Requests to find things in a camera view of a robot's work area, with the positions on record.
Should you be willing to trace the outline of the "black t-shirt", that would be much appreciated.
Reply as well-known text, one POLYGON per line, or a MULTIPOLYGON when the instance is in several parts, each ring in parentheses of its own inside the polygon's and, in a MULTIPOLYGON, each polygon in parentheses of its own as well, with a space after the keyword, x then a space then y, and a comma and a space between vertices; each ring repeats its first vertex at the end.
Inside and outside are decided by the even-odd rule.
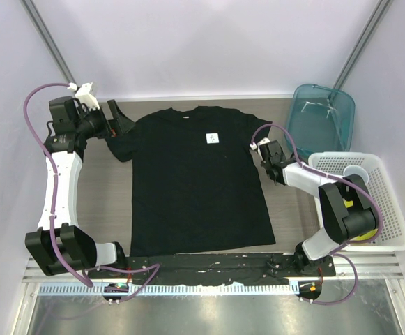
POLYGON ((135 257, 223 251, 275 243, 250 143, 269 122, 223 107, 166 109, 107 140, 132 164, 135 257), (219 144, 206 134, 218 133, 219 144))

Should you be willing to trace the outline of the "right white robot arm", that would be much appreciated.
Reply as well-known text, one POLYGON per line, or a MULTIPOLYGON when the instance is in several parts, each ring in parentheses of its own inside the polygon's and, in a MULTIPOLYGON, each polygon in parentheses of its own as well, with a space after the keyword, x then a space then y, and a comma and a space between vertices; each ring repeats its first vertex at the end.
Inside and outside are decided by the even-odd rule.
POLYGON ((287 158, 276 140, 262 140, 257 151, 271 180, 304 191, 320 203, 323 227, 295 248, 293 265, 299 274, 312 274, 332 252, 378 230, 381 215, 361 176, 339 177, 316 170, 296 156, 287 158))

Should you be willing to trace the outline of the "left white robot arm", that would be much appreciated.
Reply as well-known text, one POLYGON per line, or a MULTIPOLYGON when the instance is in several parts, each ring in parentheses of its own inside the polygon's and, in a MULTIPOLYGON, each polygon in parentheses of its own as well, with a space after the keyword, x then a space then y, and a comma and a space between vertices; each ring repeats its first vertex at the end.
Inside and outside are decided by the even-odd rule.
POLYGON ((51 120, 43 142, 47 165, 45 203, 36 231, 27 233, 24 241, 46 276, 99 266, 112 278, 127 272, 121 245, 96 243, 79 228, 77 219, 77 188, 88 140, 120 137, 135 126, 115 100, 107 104, 111 119, 106 119, 101 109, 91 109, 77 98, 64 96, 49 102, 51 120))

